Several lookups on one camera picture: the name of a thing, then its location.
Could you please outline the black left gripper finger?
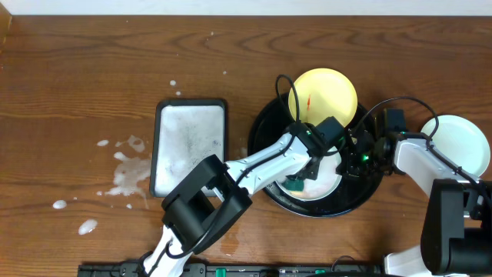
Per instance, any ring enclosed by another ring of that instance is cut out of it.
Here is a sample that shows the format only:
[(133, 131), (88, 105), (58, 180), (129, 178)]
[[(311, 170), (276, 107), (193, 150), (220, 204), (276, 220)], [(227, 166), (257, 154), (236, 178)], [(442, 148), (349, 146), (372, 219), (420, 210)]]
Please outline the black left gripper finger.
[(314, 173), (312, 171), (301, 171), (294, 175), (289, 175), (288, 179), (291, 181), (295, 181), (295, 180), (304, 181), (305, 179), (312, 179), (313, 174)]
[(323, 157), (313, 157), (309, 163), (306, 165), (305, 168), (305, 178), (306, 179), (311, 179), (311, 180), (316, 180), (319, 172), (319, 167), (321, 164), (321, 161), (323, 160)]

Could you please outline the green yellow sponge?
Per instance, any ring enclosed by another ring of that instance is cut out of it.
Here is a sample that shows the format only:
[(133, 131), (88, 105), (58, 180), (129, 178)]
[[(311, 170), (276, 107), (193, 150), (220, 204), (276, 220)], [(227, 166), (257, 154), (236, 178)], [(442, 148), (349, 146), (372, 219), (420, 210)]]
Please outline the green yellow sponge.
[(304, 181), (302, 179), (287, 178), (283, 186), (292, 192), (302, 192), (304, 190)]

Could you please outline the light blue plate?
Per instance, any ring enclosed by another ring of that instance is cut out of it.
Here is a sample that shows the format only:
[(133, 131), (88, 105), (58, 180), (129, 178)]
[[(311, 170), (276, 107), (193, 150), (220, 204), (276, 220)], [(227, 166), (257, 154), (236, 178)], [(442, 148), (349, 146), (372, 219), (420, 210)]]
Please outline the light blue plate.
[(301, 201), (314, 201), (330, 195), (340, 184), (342, 176), (336, 173), (336, 168), (340, 165), (342, 159), (339, 153), (324, 157), (321, 161), (319, 172), (316, 180), (305, 179), (304, 190), (302, 192), (288, 191), (283, 183), (288, 177), (279, 179), (275, 182), (281, 191), (288, 196)]

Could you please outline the white plate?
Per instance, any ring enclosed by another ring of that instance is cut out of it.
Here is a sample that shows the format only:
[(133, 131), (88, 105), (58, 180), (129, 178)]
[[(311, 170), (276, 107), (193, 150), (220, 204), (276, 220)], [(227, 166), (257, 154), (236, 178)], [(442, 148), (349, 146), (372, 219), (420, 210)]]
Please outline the white plate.
[(439, 115), (433, 136), (437, 149), (452, 162), (475, 176), (482, 176), (491, 151), (484, 133), (471, 121), (457, 115)]

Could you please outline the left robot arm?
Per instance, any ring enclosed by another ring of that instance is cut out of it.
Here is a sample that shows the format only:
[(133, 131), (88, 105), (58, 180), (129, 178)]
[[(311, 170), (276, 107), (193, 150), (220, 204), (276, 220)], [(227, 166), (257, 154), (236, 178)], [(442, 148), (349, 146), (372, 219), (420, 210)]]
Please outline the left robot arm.
[(293, 123), (274, 144), (244, 159), (200, 162), (162, 202), (163, 234), (143, 276), (180, 276), (184, 264), (222, 237), (266, 185), (296, 175), (336, 142), (322, 126)]

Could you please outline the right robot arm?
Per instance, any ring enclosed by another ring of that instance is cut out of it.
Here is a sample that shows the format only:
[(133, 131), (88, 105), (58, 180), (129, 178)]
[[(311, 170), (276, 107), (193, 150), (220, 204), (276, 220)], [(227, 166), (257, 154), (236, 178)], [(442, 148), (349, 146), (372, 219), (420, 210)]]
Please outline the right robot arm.
[(491, 274), (491, 183), (444, 156), (424, 133), (385, 132), (365, 165), (409, 176), (428, 196), (418, 246), (384, 258), (398, 276)]

